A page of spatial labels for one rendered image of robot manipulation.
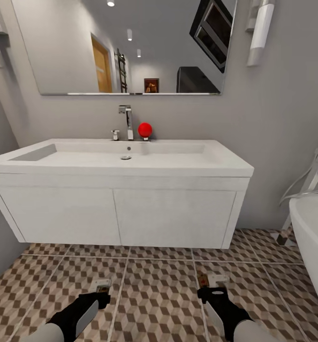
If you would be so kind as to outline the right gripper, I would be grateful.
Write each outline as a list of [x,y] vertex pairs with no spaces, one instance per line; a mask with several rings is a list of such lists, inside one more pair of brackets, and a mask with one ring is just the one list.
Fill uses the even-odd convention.
[[206,304],[207,299],[209,299],[209,295],[211,293],[211,291],[222,291],[226,296],[228,294],[227,289],[226,288],[201,288],[198,289],[198,297],[200,297],[202,299],[202,304]]

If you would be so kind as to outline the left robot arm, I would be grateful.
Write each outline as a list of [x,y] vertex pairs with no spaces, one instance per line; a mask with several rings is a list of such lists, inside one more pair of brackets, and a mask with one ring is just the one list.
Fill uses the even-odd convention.
[[99,288],[110,287],[113,280],[97,279],[91,281],[89,293],[78,295],[76,300],[30,336],[20,342],[74,342],[97,314],[110,303],[108,292],[98,293]]

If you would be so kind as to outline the mousetrap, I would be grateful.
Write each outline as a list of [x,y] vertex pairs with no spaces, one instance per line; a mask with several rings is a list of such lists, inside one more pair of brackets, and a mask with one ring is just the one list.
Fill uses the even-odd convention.
[[209,287],[208,276],[206,273],[204,274],[197,274],[198,282],[200,287]]
[[108,292],[108,294],[109,294],[109,290],[110,290],[110,287],[99,288],[99,289],[98,289],[98,293],[101,293],[101,292]]

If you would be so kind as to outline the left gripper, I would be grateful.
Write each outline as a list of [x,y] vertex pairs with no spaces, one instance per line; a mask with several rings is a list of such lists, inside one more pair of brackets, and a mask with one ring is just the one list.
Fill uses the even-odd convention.
[[106,305],[110,303],[111,295],[109,295],[108,292],[94,293],[94,296],[99,301],[99,307],[98,308],[100,308],[100,309],[105,308]]

